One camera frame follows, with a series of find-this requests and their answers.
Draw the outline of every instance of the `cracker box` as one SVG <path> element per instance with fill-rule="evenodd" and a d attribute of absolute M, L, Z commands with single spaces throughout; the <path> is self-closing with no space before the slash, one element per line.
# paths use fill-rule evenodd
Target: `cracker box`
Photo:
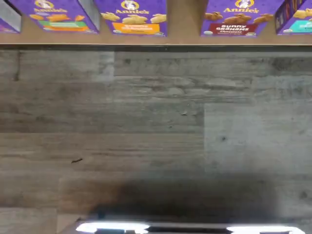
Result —
<path fill-rule="evenodd" d="M 7 3 L 0 0 L 0 33 L 19 33 L 21 16 Z"/>
<path fill-rule="evenodd" d="M 167 36 L 166 0 L 95 0 L 113 34 Z"/>
<path fill-rule="evenodd" d="M 93 0 L 10 0 L 41 28 L 51 32 L 98 33 L 100 14 Z"/>
<path fill-rule="evenodd" d="M 245 36 L 260 34 L 283 0 L 209 0 L 202 36 Z"/>
<path fill-rule="evenodd" d="M 275 16 L 278 35 L 312 34 L 312 2 L 286 0 Z"/>

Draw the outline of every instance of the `teal label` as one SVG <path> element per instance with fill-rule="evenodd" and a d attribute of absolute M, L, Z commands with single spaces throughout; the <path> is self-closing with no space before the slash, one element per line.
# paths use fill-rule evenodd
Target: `teal label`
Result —
<path fill-rule="evenodd" d="M 312 21 L 297 20 L 290 29 L 292 33 L 312 33 Z"/>

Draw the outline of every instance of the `bunny grahams box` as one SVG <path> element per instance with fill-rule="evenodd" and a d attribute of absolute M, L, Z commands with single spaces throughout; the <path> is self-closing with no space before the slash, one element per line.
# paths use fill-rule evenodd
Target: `bunny grahams box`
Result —
<path fill-rule="evenodd" d="M 113 34 L 167 36 L 166 0 L 95 0 Z"/>
<path fill-rule="evenodd" d="M 275 15 L 278 35 L 312 34 L 312 3 L 308 0 L 286 0 Z"/>
<path fill-rule="evenodd" d="M 99 32 L 100 14 L 93 0 L 9 1 L 48 32 Z"/>
<path fill-rule="evenodd" d="M 202 36 L 244 36 L 260 34 L 284 0 L 209 0 Z"/>

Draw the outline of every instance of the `orange label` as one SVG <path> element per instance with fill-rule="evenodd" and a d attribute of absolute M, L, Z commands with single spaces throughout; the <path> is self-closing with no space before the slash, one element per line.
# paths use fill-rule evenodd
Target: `orange label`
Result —
<path fill-rule="evenodd" d="M 77 28 L 66 28 L 66 27 L 53 27 L 53 26 L 45 26 L 44 28 L 49 28 L 51 31 L 67 31 L 67 32 L 84 32 L 89 30 L 87 26 L 85 27 L 77 27 Z"/>
<path fill-rule="evenodd" d="M 124 24 L 113 23 L 115 30 L 129 34 L 153 35 L 160 32 L 159 24 Z"/>

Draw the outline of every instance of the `shelf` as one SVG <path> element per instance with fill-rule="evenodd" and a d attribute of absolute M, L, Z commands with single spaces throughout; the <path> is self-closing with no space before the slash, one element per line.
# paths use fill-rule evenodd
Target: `shelf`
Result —
<path fill-rule="evenodd" d="M 271 22 L 257 38 L 199 36 L 206 0 L 169 0 L 167 38 L 114 36 L 102 22 L 98 35 L 44 32 L 23 17 L 22 33 L 0 34 L 0 45 L 312 45 L 312 36 L 277 36 Z"/>

